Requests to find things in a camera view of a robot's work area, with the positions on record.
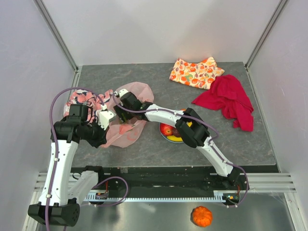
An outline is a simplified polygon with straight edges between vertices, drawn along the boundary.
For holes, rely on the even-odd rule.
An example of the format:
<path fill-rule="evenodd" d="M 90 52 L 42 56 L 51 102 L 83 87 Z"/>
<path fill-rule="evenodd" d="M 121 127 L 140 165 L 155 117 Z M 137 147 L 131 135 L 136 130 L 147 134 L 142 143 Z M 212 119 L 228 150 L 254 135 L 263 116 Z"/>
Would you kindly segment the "red fake apple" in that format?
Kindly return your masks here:
<path fill-rule="evenodd" d="M 164 136 L 171 136 L 173 135 L 173 127 L 164 123 L 160 123 L 159 125 L 160 132 Z"/>

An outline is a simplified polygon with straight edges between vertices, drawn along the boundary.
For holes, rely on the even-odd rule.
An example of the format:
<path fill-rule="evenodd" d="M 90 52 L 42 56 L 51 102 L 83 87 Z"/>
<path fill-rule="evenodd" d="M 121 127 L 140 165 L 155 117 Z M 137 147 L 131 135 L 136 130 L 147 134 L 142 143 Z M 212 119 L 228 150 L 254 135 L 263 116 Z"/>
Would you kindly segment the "yellow fake banana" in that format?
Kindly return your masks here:
<path fill-rule="evenodd" d="M 177 136 L 174 136 L 174 135 L 166 136 L 166 138 L 168 140 L 172 141 L 172 142 L 183 142 L 181 137 L 177 137 Z"/>

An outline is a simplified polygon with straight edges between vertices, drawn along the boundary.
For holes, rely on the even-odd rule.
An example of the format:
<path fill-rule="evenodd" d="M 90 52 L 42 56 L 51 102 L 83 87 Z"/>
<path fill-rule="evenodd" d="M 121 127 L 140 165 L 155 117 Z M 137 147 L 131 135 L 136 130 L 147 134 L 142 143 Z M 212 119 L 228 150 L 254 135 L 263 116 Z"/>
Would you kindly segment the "pink translucent plastic bag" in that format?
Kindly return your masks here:
<path fill-rule="evenodd" d="M 154 101 L 154 95 L 150 86 L 146 83 L 131 82 L 116 89 L 120 91 L 126 89 L 132 92 L 141 102 Z M 109 146 L 117 146 L 126 148 L 132 145 L 141 135 L 146 121 L 133 118 L 122 123 L 118 117 L 109 124 L 109 130 L 106 134 L 106 144 L 102 144 L 102 148 Z"/>

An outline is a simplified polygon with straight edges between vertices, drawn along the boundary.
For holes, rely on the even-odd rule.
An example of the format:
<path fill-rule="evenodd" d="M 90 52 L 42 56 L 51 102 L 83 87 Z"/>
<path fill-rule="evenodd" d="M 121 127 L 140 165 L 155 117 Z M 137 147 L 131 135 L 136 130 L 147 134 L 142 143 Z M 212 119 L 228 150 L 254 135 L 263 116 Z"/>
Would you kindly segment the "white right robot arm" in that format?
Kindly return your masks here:
<path fill-rule="evenodd" d="M 113 98 L 120 100 L 117 106 L 127 112 L 129 118 L 158 122 L 176 128 L 183 142 L 199 150 L 212 164 L 216 173 L 221 176 L 220 183 L 223 188 L 229 190 L 237 185 L 240 169 L 230 162 L 216 146 L 208 130 L 210 126 L 193 109 L 171 110 L 152 102 L 141 102 L 126 89 L 114 92 Z"/>

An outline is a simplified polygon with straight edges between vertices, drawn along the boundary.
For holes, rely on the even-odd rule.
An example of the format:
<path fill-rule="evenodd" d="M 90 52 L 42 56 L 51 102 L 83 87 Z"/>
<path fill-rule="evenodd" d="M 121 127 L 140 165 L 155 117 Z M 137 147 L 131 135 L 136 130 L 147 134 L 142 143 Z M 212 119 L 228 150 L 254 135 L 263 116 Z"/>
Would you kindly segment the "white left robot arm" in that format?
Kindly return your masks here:
<path fill-rule="evenodd" d="M 81 176 L 69 187 L 72 162 L 81 140 L 98 148 L 106 144 L 109 123 L 114 112 L 102 106 L 88 118 L 93 110 L 83 104 L 70 106 L 69 114 L 55 122 L 51 134 L 51 158 L 39 202 L 30 205 L 28 215 L 42 225 L 73 227 L 80 214 L 80 205 L 92 188 L 105 185 L 103 168 L 86 166 Z"/>

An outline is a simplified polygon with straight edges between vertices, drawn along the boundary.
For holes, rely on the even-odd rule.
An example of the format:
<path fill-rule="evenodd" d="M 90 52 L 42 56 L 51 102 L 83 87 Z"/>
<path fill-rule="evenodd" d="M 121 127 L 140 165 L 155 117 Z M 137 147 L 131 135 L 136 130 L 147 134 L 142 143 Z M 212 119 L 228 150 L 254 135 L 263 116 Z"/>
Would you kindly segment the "dark purple fake fruit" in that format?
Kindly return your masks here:
<path fill-rule="evenodd" d="M 172 129 L 172 135 L 175 136 L 175 137 L 181 137 L 179 131 L 175 128 Z"/>

